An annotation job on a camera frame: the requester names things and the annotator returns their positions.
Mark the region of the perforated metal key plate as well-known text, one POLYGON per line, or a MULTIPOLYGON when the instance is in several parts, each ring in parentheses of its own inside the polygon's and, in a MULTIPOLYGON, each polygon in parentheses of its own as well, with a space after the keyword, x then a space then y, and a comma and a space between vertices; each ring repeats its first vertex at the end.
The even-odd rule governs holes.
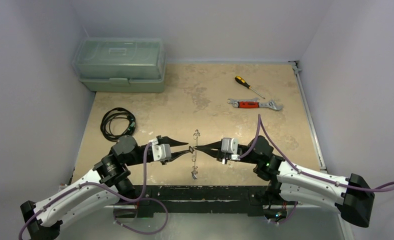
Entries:
POLYGON ((198 178, 198 176, 197 176, 198 175, 197 151, 195 150, 195 147, 199 144, 199 137, 200 137, 200 132, 198 129, 196 129, 193 134, 193 139, 195 140, 195 144, 194 144, 194 147, 192 148, 193 152, 192 152, 192 157, 191 157, 191 161, 193 162, 191 177, 194 180, 197 180, 197 178, 198 178))

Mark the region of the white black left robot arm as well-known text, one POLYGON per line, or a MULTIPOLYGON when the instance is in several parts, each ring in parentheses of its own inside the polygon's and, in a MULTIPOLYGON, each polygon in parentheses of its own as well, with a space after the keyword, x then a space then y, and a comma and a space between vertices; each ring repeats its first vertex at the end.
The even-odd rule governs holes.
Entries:
POLYGON ((44 200, 22 203, 20 209, 25 223, 18 239, 21 240, 27 231, 32 240, 54 240, 63 224, 78 220, 98 208, 151 200, 146 179, 143 179, 141 192, 136 192, 128 178, 131 174, 128 166, 142 164, 143 177, 146 178, 147 163, 166 165, 188 153, 188 150, 171 151, 172 147, 183 145, 184 142, 168 136, 157 136, 146 145, 138 145, 130 135, 120 137, 109 153, 79 180, 44 200))

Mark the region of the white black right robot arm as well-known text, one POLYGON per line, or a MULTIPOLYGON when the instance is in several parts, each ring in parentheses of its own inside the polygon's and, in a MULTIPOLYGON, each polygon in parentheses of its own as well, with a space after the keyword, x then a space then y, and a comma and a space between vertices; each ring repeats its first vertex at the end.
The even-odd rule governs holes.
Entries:
POLYGON ((339 213, 343 220, 357 227, 367 228, 370 224, 375 194, 360 190, 369 188, 360 175, 329 175, 289 163, 274 154, 274 148, 261 135, 248 145, 239 144, 236 138, 223 138, 194 149, 223 164, 228 161, 253 164, 253 172, 268 182, 265 192, 254 197, 267 204, 306 203, 339 213))

